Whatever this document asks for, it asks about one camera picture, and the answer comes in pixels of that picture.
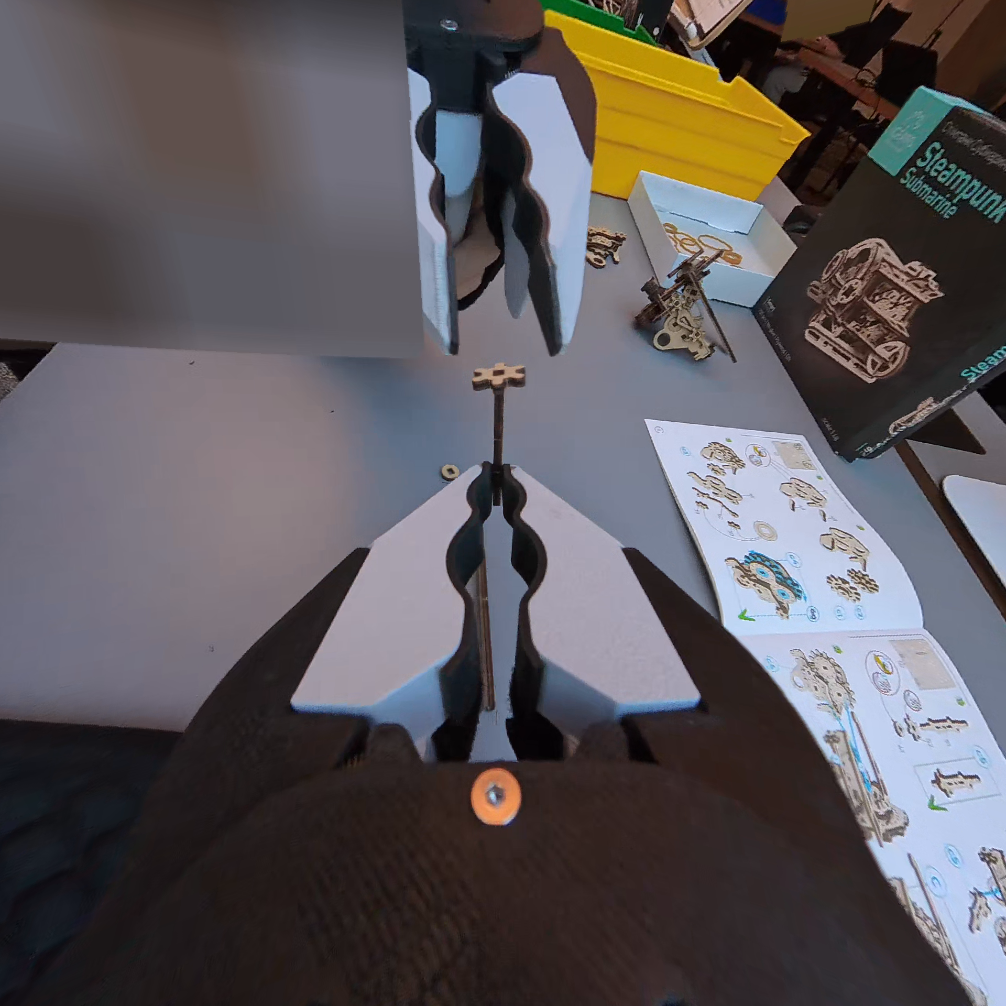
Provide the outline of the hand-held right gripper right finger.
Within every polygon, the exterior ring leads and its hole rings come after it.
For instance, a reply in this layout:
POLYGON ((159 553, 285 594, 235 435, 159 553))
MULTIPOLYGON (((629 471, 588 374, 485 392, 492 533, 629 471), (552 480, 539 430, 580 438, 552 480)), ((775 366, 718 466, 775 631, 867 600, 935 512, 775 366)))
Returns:
POLYGON ((501 477, 518 612, 506 729, 518 760, 625 716, 691 710, 700 692, 622 543, 516 467, 501 477))

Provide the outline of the background document stand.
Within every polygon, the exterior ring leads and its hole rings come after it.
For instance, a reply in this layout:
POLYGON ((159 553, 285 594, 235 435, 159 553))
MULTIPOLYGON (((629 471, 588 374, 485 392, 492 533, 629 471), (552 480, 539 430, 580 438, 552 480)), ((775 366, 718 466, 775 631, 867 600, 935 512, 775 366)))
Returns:
POLYGON ((685 39, 694 51, 705 48, 745 11, 750 1, 685 1, 685 39))

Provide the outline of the black model kit box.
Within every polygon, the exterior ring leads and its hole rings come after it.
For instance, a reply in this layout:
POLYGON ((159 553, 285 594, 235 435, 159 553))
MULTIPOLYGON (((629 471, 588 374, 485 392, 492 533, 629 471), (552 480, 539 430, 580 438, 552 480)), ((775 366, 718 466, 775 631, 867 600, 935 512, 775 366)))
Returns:
POLYGON ((835 454, 1004 372, 1004 120, 917 89, 752 311, 835 454))

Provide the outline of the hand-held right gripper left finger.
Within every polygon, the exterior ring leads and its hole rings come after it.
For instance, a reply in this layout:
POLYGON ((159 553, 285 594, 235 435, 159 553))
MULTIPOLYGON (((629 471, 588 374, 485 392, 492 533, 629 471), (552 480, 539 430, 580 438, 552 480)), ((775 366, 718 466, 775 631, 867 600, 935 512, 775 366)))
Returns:
POLYGON ((474 466, 373 541, 295 711, 397 724, 430 761, 470 760, 482 713, 470 582, 492 509, 491 467, 474 466))

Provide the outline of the black honeycomb cushion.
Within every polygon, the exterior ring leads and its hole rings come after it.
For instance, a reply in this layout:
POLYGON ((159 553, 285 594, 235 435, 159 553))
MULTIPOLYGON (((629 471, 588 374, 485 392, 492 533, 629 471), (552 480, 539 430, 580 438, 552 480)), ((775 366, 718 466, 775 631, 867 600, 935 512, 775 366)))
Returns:
POLYGON ((20 1004, 88 923, 180 734, 1 723, 1 1003, 20 1004))

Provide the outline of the green plastic bin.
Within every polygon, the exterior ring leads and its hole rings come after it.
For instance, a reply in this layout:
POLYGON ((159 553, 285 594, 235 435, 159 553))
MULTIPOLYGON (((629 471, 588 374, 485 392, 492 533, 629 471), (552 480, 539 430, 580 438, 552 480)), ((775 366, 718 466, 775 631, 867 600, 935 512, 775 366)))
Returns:
POLYGON ((540 1, 544 11, 552 11, 561 16, 580 20, 591 26, 606 30, 621 37, 632 38, 641 43, 657 46, 658 42, 643 25, 630 29, 622 17, 601 7, 583 1, 540 1))

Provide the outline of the white cardboard tray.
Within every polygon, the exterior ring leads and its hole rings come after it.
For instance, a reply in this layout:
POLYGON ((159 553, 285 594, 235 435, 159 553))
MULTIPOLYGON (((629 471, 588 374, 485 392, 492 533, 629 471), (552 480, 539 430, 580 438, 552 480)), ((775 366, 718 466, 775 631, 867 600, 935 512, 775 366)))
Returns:
POLYGON ((713 302, 752 308, 796 246, 761 203, 642 171, 628 205, 653 274, 699 250, 725 256, 703 281, 713 302))

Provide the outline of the wooden document stand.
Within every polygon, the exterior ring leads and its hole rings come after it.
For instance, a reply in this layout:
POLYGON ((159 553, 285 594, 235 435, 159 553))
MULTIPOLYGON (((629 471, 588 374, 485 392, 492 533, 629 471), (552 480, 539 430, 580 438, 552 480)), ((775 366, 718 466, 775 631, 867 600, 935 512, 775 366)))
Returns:
POLYGON ((942 490, 975 546, 1005 585, 1005 485, 946 476, 942 490))

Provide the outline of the yellow plastic bin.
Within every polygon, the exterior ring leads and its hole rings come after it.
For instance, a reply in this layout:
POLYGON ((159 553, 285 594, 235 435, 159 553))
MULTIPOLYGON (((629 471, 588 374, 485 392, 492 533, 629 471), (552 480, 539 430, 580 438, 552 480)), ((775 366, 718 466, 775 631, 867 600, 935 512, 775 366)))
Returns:
POLYGON ((619 34, 578 2, 543 2, 597 100, 593 192, 627 199, 641 172, 754 200, 808 131, 743 79, 619 34))

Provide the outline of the long flat wooden stick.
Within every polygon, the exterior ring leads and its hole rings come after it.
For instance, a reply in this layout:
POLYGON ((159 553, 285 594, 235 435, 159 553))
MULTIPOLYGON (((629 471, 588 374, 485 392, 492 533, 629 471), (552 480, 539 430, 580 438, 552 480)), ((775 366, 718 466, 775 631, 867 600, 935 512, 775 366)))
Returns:
POLYGON ((470 594, 475 606, 476 640, 479 650, 482 711, 496 710, 496 691, 492 653, 488 578, 486 560, 482 560, 470 582, 470 594))

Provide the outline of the dark wooden model assembly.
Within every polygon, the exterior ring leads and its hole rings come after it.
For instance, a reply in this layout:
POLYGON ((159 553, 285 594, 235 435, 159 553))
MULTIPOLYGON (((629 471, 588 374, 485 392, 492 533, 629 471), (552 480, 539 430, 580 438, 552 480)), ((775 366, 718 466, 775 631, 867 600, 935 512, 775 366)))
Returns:
POLYGON ((668 272, 668 285, 655 276, 643 283, 641 293, 646 295, 647 303, 635 316, 634 323, 641 331, 652 332, 655 349, 686 350, 695 361, 708 359, 720 349, 731 362, 736 362, 735 351, 703 287, 711 267, 724 256, 723 249, 711 255, 699 250, 668 272))

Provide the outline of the assembly instruction booklet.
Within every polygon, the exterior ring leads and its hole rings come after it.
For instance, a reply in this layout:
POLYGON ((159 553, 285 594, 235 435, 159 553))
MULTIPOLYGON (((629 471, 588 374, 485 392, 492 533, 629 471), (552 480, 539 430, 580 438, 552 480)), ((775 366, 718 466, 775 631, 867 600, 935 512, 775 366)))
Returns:
POLYGON ((724 627, 814 736, 972 1003, 1004 1004, 1004 754, 903 565, 801 436, 646 425, 724 627))

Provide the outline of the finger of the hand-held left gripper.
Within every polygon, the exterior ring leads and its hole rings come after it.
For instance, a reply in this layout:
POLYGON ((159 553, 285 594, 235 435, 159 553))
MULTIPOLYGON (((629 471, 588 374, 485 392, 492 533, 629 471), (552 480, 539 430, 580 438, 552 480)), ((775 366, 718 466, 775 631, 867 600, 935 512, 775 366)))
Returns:
POLYGON ((430 83, 408 70, 410 149, 420 237, 424 327, 446 355, 458 352, 457 292, 451 250, 462 195, 462 142, 456 114, 434 108, 430 83))
POLYGON ((550 356, 572 340, 583 296, 596 99, 588 78, 517 72, 487 96, 486 166, 507 306, 534 309, 550 356))

